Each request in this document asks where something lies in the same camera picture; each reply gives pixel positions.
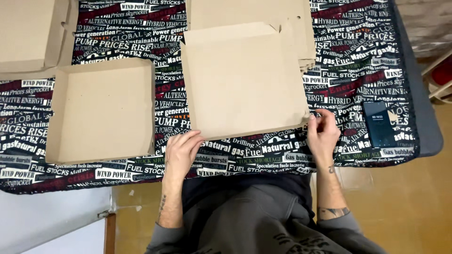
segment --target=phone screen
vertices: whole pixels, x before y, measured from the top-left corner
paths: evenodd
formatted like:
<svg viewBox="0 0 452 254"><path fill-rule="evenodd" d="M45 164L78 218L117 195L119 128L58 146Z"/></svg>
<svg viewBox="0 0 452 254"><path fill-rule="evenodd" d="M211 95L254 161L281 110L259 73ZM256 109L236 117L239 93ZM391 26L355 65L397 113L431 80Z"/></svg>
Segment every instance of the phone screen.
<svg viewBox="0 0 452 254"><path fill-rule="evenodd" d="M396 147L385 102L364 102L363 109L372 147Z"/></svg>

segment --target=newspaper print tablecloth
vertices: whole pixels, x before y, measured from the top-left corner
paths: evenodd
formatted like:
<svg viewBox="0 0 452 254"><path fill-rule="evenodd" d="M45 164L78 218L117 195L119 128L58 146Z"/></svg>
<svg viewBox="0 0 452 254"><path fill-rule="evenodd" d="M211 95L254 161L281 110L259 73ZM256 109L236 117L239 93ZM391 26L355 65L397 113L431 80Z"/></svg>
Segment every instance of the newspaper print tablecloth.
<svg viewBox="0 0 452 254"><path fill-rule="evenodd" d="M317 63L303 81L310 110L326 108L336 115L342 131L334 151L336 166L390 166L419 153L393 4L387 0L311 1ZM190 130L179 48L185 30L183 0L80 2L73 64L125 57L155 63L156 153L110 162L46 164L54 79L0 81L0 188L31 194L160 181L166 141ZM388 106L397 148L371 147L361 102L377 100ZM206 141L187 177L314 171L306 129L300 128Z"/></svg>

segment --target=tablecloth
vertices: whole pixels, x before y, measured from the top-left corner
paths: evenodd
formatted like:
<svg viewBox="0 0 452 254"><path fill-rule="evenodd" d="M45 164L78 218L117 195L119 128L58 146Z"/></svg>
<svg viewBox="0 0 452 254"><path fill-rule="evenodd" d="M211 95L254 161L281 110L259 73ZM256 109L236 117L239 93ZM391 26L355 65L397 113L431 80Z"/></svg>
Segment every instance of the tablecloth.
<svg viewBox="0 0 452 254"><path fill-rule="evenodd" d="M312 113L326 108L336 115L342 131L334 151L336 166L391 166L419 154L393 4L311 0L317 58L303 83ZM72 64L140 57L156 66L156 153L99 163L46 164L54 79L0 81L0 189L33 194L161 181L166 141L190 130L179 47L185 30L183 0L81 1ZM386 102L396 148L371 147L364 101ZM206 141L187 178L260 172L315 172L306 128Z"/></svg>

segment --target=wooden floor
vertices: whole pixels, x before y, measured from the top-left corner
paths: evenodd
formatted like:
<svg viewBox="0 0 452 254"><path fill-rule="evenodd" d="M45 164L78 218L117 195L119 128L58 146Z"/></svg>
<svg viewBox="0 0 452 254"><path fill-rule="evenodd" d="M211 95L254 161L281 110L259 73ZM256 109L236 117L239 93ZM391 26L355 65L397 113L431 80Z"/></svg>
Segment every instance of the wooden floor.
<svg viewBox="0 0 452 254"><path fill-rule="evenodd" d="M388 253L452 253L452 106L437 105L435 110L444 136L438 155L396 167L337 170L364 234ZM116 254L144 253L160 188L161 183L113 188L118 208Z"/></svg>

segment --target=wrist tattoo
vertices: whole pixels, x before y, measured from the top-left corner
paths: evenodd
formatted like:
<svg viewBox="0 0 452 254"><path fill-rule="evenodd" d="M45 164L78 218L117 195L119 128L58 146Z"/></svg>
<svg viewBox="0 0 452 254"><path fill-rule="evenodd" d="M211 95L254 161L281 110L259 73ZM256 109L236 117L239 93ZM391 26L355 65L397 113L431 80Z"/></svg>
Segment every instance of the wrist tattoo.
<svg viewBox="0 0 452 254"><path fill-rule="evenodd" d="M334 164L331 165L331 166L329 166L328 169L329 169L328 172L329 172L330 174L336 173L336 170L334 169Z"/></svg>
<svg viewBox="0 0 452 254"><path fill-rule="evenodd" d="M347 207L335 208L335 209L317 207L317 220L318 221L330 220L330 219L342 217L349 213L350 213L350 210Z"/></svg>
<svg viewBox="0 0 452 254"><path fill-rule="evenodd" d="M162 215L163 206L165 206L166 201L166 195L162 195L162 201L160 201L160 207L159 207L159 215L157 216L157 224L160 225L160 215Z"/></svg>

